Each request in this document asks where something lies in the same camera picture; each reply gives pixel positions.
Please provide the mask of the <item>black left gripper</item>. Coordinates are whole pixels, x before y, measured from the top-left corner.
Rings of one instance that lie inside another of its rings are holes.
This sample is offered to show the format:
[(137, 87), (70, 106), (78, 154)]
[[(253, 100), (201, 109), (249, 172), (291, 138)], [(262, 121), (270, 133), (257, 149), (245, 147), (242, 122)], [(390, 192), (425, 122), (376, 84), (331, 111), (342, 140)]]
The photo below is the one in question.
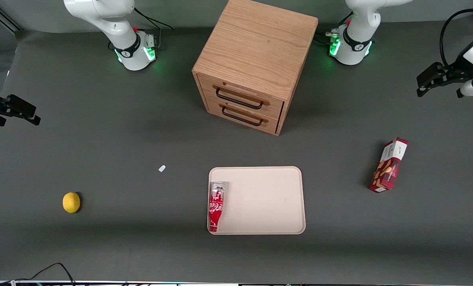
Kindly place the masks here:
[(471, 63), (432, 63), (417, 76), (417, 96), (421, 98), (431, 89), (453, 83), (465, 83), (472, 79), (473, 64)]

